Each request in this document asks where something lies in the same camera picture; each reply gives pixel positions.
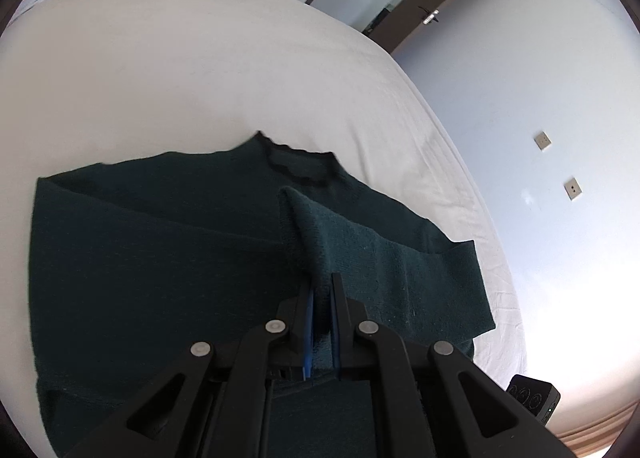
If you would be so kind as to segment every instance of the wall plate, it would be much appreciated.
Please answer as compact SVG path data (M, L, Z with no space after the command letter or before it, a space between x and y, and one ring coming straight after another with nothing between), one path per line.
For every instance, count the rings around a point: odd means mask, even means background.
M544 151L546 148L551 146L551 140L548 136L546 136L546 133L544 131L540 131L540 133L533 137L533 140L536 141L536 144L540 148L540 151Z
M582 189L578 185L578 181L575 178L571 178L566 184L564 184L564 190L569 195L571 200L575 200L582 194Z

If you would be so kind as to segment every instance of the bed sheet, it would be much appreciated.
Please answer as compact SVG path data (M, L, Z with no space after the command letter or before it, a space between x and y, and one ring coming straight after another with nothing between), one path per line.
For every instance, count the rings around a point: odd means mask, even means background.
M497 329L476 363L526 365L511 276L481 196L433 111L357 31L295 0L48 0L0 39L0 398L41 458L27 262L39 176L165 151L231 149L256 130L333 151L373 189L473 239Z

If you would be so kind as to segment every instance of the black device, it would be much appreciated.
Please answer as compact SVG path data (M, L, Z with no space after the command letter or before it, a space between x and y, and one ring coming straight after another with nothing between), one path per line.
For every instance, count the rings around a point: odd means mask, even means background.
M513 375L507 393L527 408L542 424L549 421L560 402L560 393L553 384L523 375Z
M313 302L304 282L240 341L194 343L66 458L264 458L274 381L310 376ZM378 458L574 458L449 342L369 320L339 274L331 311L337 377L370 382Z

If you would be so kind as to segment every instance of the silver rivet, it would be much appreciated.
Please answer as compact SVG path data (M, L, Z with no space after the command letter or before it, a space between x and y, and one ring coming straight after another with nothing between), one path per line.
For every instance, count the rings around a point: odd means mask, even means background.
M440 355L451 355L453 353L453 345L446 341L438 341L433 345L433 349Z
M195 355L196 357L204 357L205 355L209 355L210 351L211 346L209 345L209 343L194 343L194 345L191 347L191 354Z
M378 323L374 321L362 321L358 324L358 330L367 335L372 335L378 331Z
M282 333L286 327L287 325L280 319L272 319L264 325L264 329L269 333Z

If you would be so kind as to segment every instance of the dark green sweater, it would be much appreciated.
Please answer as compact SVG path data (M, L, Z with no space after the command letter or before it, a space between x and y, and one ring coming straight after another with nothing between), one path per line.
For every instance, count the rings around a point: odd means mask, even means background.
M272 318L297 294L297 272L319 283L314 367L329 367L333 271L406 338L446 338L471 356L471 339L494 327L473 243L451 242L331 153L256 134L227 152L39 180L31 331L54 449L66 452L194 340L236 340ZM270 455L373 456L369 404L361 384L335 381L275 399ZM344 453L323 431L350 435Z

